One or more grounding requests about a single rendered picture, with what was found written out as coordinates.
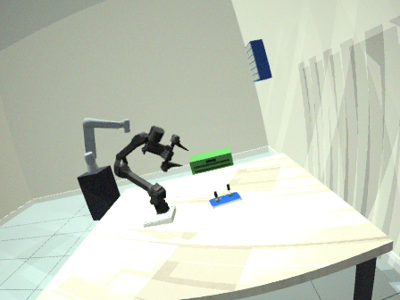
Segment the blue circuit board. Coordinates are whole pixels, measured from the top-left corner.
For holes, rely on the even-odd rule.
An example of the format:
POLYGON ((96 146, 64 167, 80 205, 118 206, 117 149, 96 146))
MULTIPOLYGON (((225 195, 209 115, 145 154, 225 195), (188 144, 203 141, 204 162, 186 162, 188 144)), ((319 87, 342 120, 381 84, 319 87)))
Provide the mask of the blue circuit board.
MULTIPOLYGON (((230 191, 229 183, 227 184, 227 190, 230 191)), ((233 193, 229 192, 227 195, 224 194, 224 196, 220 196, 220 197, 218 197, 217 190, 214 190, 213 193, 216 198, 209 200, 213 209, 214 209, 214 206, 218 205, 218 204, 227 203, 229 201, 236 200, 239 198, 241 198, 241 200, 242 200, 242 196, 240 196, 238 194, 238 192, 233 192, 233 193)))

